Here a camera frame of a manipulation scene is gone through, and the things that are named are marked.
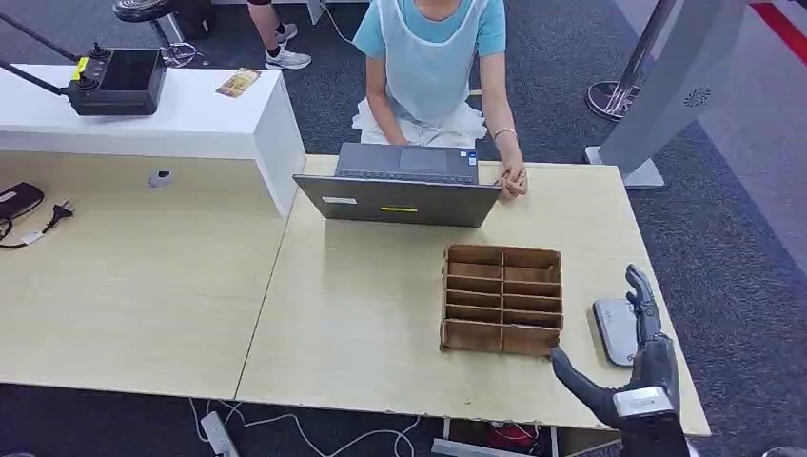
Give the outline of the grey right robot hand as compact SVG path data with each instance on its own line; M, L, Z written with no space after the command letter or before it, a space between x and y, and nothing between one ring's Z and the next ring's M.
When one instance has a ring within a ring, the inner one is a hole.
M549 357L560 382L603 424L623 432L652 428L681 430L679 370L673 340L662 331L659 307L646 275L635 265L626 268L632 287L626 299L636 315L637 352L630 381L622 387L601 387L577 371L561 348Z

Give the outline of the person's left hand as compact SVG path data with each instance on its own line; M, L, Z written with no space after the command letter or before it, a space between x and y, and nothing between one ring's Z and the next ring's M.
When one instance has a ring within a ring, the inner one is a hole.
M520 153L502 156L502 172L497 185L501 187L500 198L512 200L528 191L528 176Z

